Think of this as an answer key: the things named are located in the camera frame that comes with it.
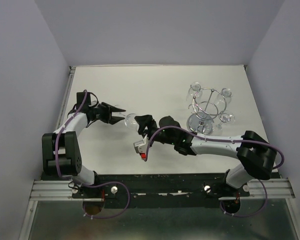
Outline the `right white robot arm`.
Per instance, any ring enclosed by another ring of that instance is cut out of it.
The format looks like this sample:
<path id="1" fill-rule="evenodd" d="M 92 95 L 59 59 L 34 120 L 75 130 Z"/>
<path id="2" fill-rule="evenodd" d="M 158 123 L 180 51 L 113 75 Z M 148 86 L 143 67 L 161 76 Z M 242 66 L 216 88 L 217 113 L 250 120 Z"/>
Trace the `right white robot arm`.
<path id="1" fill-rule="evenodd" d="M 269 180 L 274 169 L 278 149 L 256 132 L 247 130 L 238 136 L 207 136 L 181 128 L 171 116 L 156 122 L 151 115 L 133 117 L 142 140 L 133 144 L 143 161 L 148 160 L 154 142 L 168 144 L 184 156 L 217 155 L 239 160 L 239 165 L 225 173 L 220 191 L 231 196 L 252 179 Z"/>

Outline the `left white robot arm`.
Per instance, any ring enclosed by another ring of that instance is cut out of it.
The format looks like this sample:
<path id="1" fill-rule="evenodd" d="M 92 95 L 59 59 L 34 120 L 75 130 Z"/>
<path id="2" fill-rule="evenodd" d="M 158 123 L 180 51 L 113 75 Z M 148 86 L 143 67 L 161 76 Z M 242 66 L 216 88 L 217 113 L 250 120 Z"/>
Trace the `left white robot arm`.
<path id="1" fill-rule="evenodd" d="M 76 103 L 67 115 L 66 121 L 54 132 L 41 138 L 43 172 L 47 176 L 73 180 L 84 185 L 83 191 L 91 198 L 101 191 L 98 174 L 83 164 L 78 136 L 97 121 L 115 125 L 125 118 L 114 113 L 126 110 L 106 102 L 93 103 L 96 95 L 87 90 L 76 93 Z"/>

